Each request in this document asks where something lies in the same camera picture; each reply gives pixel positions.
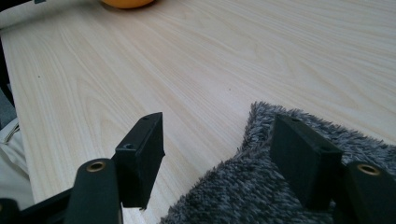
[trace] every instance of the light wood tabletop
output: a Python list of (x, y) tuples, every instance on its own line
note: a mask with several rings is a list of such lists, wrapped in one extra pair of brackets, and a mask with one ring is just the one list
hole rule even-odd
[(141, 117), (163, 112), (155, 223), (236, 152), (250, 104), (301, 108), (396, 143), (396, 1), (98, 0), (27, 3), (0, 15), (35, 200), (110, 158)]

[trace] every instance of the orange bowl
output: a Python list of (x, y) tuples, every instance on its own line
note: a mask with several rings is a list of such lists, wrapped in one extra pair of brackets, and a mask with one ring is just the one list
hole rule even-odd
[(102, 0), (104, 3), (117, 8), (142, 7), (154, 0)]

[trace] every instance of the black bracket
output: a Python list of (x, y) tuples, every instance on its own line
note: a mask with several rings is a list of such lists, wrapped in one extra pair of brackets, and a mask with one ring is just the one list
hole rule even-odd
[(298, 119), (277, 115), (270, 156), (308, 209), (336, 207), (334, 223), (396, 223), (396, 183), (380, 167), (341, 163), (343, 151)]
[(122, 223), (123, 207), (147, 208), (164, 156), (163, 114), (140, 119), (110, 159), (88, 161), (78, 169), (75, 185), (20, 211), (0, 199), (0, 223)]

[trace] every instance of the orange ball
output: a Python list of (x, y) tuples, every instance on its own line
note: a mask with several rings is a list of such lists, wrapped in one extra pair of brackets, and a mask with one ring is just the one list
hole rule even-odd
[(154, 0), (102, 0), (104, 3), (117, 8), (142, 7)]

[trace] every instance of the table surface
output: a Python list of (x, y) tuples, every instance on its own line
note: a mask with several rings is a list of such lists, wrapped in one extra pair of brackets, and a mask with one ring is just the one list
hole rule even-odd
[(0, 24), (37, 202), (158, 111), (166, 157), (126, 223), (158, 222), (231, 158), (255, 101), (396, 143), (396, 1), (49, 0)]

